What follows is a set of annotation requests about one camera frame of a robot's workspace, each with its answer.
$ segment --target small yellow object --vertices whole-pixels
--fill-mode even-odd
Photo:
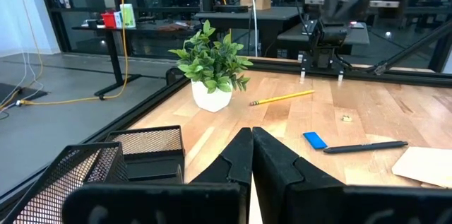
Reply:
[[[348,115],[343,115],[342,116],[342,120],[344,122],[352,122],[352,118],[350,118]]]
[[[253,106],[253,105],[260,105],[260,104],[263,104],[263,103],[273,102],[273,101],[277,101],[277,100],[285,100],[287,98],[298,97],[298,96],[302,96],[302,95],[306,95],[306,94],[311,94],[313,92],[314,92],[314,90],[307,90],[307,91],[304,91],[304,92],[289,94],[289,95],[286,95],[286,96],[271,98],[271,99],[267,99],[267,100],[257,100],[257,101],[250,102],[249,105]]]

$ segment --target white pot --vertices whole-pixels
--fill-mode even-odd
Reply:
[[[209,112],[217,112],[226,107],[231,101],[232,91],[225,93],[220,89],[216,89],[213,93],[207,93],[207,88],[203,82],[191,82],[191,90],[193,91],[193,98],[195,99],[198,107],[207,110]]]

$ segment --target blue eraser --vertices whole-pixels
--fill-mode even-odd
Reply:
[[[327,148],[326,143],[323,142],[322,138],[320,138],[320,136],[317,135],[316,132],[303,133],[303,136],[308,140],[308,142],[311,144],[312,148],[314,148],[316,150]]]

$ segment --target black mesh basket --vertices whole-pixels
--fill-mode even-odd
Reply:
[[[67,146],[5,218],[6,223],[62,223],[66,197],[91,182],[126,182],[121,143]]]
[[[122,143],[130,182],[184,181],[185,152],[180,126],[114,131],[105,141]]]

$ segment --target black pen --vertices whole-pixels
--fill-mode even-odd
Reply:
[[[339,147],[330,147],[324,149],[324,153],[352,153],[357,151],[372,151],[372,150],[381,150],[381,149],[389,149],[389,148],[398,148],[407,146],[408,142],[405,141],[393,141],[393,142],[384,142],[384,143],[370,143],[364,145],[356,145],[356,146],[339,146]]]

